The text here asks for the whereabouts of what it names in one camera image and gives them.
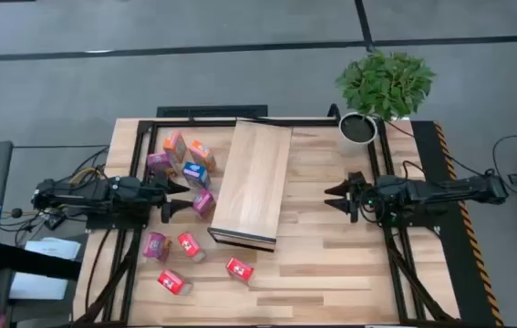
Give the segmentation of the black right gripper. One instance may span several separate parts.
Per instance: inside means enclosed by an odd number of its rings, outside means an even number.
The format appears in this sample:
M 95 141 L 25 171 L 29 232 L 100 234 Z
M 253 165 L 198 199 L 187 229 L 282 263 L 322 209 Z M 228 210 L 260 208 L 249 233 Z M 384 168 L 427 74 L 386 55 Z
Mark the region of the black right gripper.
M 351 172 L 348 179 L 339 185 L 325 190 L 325 194 L 348 198 L 324 200 L 326 205 L 349 214 L 350 221 L 357 223 L 359 215 L 368 223 L 378 223 L 376 205 L 372 197 L 374 187 L 367 183 L 362 172 Z

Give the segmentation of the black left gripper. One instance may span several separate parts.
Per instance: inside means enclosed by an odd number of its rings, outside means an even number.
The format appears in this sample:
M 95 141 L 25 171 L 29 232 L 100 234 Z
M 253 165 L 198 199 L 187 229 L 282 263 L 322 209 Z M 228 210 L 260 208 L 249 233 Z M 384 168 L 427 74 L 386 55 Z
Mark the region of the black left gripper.
M 171 216 L 176 212 L 193 206 L 193 203 L 188 200 L 174 199 L 170 201 L 168 194 L 187 192 L 190 188 L 174 182 L 167 175 L 148 176 L 143 182 L 141 189 L 149 204 L 160 209 L 160 220 L 162 223 L 168 223 Z

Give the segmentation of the pink cereal box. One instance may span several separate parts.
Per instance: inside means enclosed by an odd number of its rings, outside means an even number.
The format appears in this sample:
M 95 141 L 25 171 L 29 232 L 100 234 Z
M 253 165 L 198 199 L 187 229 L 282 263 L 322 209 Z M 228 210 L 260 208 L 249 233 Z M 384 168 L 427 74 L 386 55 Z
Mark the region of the pink cereal box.
M 153 153 L 147 157 L 147 168 L 151 173 L 164 172 L 169 176 L 177 175 L 177 167 L 167 153 Z
M 165 262 L 171 251 L 171 239 L 161 233 L 150 232 L 147 236 L 143 256 L 147 260 Z
M 199 190 L 193 200 L 193 210 L 201 219 L 208 219 L 215 208 L 216 201 L 209 190 Z

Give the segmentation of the blue cereal box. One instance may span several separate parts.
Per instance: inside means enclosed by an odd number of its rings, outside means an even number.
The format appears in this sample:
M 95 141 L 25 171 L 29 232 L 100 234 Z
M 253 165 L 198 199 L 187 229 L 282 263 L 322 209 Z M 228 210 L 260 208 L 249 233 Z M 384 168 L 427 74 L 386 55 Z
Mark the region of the blue cereal box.
M 210 187 L 209 172 L 203 165 L 186 161 L 181 172 L 190 186 L 197 189 L 208 189 Z

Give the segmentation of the orange cereal box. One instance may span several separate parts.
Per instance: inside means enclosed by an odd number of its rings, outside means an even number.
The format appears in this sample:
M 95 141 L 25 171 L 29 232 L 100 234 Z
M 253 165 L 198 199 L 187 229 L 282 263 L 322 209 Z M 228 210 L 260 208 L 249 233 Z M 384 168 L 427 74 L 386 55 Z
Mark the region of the orange cereal box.
M 195 139 L 189 146 L 189 151 L 195 163 L 204 166 L 208 171 L 213 172 L 216 168 L 216 160 L 213 151 Z
M 183 162 L 187 146 L 180 131 L 173 130 L 166 136 L 163 149 L 173 161 Z

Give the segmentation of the red Froot Loops box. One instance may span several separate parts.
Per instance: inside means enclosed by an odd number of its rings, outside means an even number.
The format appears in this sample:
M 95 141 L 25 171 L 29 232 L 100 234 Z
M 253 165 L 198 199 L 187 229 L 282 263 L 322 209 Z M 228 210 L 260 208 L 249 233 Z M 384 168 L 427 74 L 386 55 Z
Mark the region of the red Froot Loops box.
M 180 234 L 178 242 L 192 261 L 201 262 L 205 259 L 206 254 L 203 248 L 189 232 Z
M 162 270 L 157 281 L 173 295 L 187 295 L 192 289 L 192 283 L 173 270 Z
M 252 279 L 254 267 L 232 257 L 225 265 L 228 274 L 244 284 L 248 284 Z

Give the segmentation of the wooden shelf with black legs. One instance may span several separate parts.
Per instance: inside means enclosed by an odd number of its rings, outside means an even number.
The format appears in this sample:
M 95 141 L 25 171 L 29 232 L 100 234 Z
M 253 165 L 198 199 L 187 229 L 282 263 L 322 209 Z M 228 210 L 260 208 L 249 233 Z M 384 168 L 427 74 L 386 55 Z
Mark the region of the wooden shelf with black legs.
M 218 243 L 273 252 L 293 130 L 239 121 L 208 232 Z

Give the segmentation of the white plant pot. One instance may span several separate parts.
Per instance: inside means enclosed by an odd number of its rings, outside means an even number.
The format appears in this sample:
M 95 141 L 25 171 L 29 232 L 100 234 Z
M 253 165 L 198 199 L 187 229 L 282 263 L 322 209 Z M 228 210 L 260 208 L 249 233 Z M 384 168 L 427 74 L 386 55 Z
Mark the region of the white plant pot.
M 338 126 L 343 138 L 354 144 L 367 145 L 377 137 L 375 120 L 356 112 L 345 114 Z

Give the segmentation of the green leafy plant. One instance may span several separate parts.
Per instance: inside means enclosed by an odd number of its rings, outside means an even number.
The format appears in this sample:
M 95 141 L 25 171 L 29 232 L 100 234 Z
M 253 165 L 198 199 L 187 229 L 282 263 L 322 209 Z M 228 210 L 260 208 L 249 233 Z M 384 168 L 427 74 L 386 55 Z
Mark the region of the green leafy plant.
M 353 60 L 336 78 L 346 107 L 386 121 L 416 114 L 436 74 L 425 60 L 406 52 L 370 52 Z

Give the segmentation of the black power adapter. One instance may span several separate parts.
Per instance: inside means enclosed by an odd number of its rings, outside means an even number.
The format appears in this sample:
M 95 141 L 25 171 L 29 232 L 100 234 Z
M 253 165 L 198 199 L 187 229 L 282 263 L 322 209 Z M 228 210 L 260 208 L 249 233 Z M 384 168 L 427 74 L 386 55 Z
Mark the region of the black power adapter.
M 44 226 L 51 231 L 58 228 L 67 218 L 63 212 L 49 212 L 43 215 Z

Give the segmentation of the black mat with hazard stripes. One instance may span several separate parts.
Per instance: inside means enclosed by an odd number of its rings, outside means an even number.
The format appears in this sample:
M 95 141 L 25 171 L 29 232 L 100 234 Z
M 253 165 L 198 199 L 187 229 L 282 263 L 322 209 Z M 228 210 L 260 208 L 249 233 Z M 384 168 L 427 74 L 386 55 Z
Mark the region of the black mat with hazard stripes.
M 433 121 L 413 121 L 411 126 L 427 177 L 436 182 L 456 179 L 441 126 Z M 438 222 L 460 318 L 465 323 L 503 326 L 466 203 L 451 203 Z

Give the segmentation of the white paper sheet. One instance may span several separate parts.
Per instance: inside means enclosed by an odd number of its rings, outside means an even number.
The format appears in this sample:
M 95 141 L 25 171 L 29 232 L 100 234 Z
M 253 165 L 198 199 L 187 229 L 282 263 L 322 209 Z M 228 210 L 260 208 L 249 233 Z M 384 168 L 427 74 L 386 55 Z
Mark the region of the white paper sheet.
M 26 251 L 37 252 L 65 260 L 75 260 L 80 248 L 81 244 L 77 241 L 61 240 L 52 237 L 45 237 L 40 241 L 28 241 L 25 245 Z
M 17 272 L 10 287 L 12 300 L 59 301 L 65 297 L 67 280 Z

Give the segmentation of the black bar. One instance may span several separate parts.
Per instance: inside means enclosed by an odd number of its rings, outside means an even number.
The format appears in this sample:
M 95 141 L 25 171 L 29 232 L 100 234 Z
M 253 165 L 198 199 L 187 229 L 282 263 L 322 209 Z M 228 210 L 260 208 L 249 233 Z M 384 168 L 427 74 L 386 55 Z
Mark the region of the black bar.
M 80 261 L 61 259 L 0 243 L 0 270 L 9 269 L 14 272 L 76 281 L 81 266 Z

